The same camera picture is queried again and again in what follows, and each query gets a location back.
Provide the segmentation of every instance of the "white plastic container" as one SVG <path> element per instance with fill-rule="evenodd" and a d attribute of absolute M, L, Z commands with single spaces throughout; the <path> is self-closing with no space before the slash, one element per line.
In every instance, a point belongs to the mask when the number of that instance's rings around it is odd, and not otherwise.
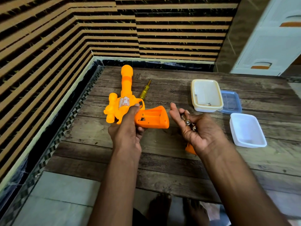
<path fill-rule="evenodd" d="M 256 117 L 242 113 L 232 113 L 230 117 L 230 128 L 235 145 L 248 148 L 267 145 Z"/>
<path fill-rule="evenodd" d="M 214 80 L 194 79 L 191 82 L 191 99 L 198 112 L 213 113 L 224 107 L 219 84 Z"/>

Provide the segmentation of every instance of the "striped wall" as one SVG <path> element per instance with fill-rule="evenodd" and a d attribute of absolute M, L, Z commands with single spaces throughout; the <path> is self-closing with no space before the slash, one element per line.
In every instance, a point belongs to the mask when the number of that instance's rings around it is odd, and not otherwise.
<path fill-rule="evenodd" d="M 95 56 L 215 61 L 240 0 L 0 0 L 0 178 Z"/>

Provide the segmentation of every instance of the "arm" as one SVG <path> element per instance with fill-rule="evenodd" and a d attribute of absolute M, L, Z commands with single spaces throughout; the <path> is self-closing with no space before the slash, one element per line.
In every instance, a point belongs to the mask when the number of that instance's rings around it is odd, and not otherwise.
<path fill-rule="evenodd" d="M 101 182 L 88 226 L 132 225 L 133 200 L 138 163 L 141 156 L 140 139 L 144 130 L 136 131 L 134 116 L 139 106 L 130 107 L 121 125 L 112 124 L 109 134 L 113 152 Z"/>
<path fill-rule="evenodd" d="M 198 132 L 185 125 L 180 113 L 197 125 Z M 170 115 L 204 163 L 233 225 L 290 225 L 208 114 L 192 116 L 171 103 Z"/>

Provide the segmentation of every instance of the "hand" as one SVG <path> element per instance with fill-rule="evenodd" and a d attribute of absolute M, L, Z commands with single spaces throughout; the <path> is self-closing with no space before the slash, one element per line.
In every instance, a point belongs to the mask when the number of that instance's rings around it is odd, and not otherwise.
<path fill-rule="evenodd" d="M 170 103 L 169 113 L 171 118 L 180 127 L 184 139 L 193 146 L 198 156 L 207 154 L 211 146 L 221 141 L 228 142 L 222 129 L 212 120 L 209 114 L 190 115 L 187 110 L 182 108 L 178 110 L 175 103 Z M 180 114 L 185 114 L 191 123 L 196 124 L 198 131 L 195 132 L 191 130 L 190 126 L 186 126 Z"/>
<path fill-rule="evenodd" d="M 135 126 L 135 115 L 139 111 L 139 104 L 131 106 L 123 116 L 121 124 L 113 123 L 109 129 L 109 135 L 113 141 L 113 149 L 135 151 L 141 154 L 140 140 L 145 131 L 144 128 Z"/>

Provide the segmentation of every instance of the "person's right hand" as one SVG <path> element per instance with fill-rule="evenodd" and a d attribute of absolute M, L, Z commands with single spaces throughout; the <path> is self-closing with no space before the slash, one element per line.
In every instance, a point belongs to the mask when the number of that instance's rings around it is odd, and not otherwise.
<path fill-rule="evenodd" d="M 218 144 L 227 143 L 228 140 L 222 129 L 213 121 L 207 113 L 201 115 L 190 115 L 187 110 L 177 109 L 175 103 L 170 103 L 170 116 L 175 123 L 180 127 L 182 135 L 194 148 L 198 156 L 204 156 Z M 182 120 L 181 114 L 196 124 L 198 131 L 193 131 L 190 126 L 186 126 Z"/>

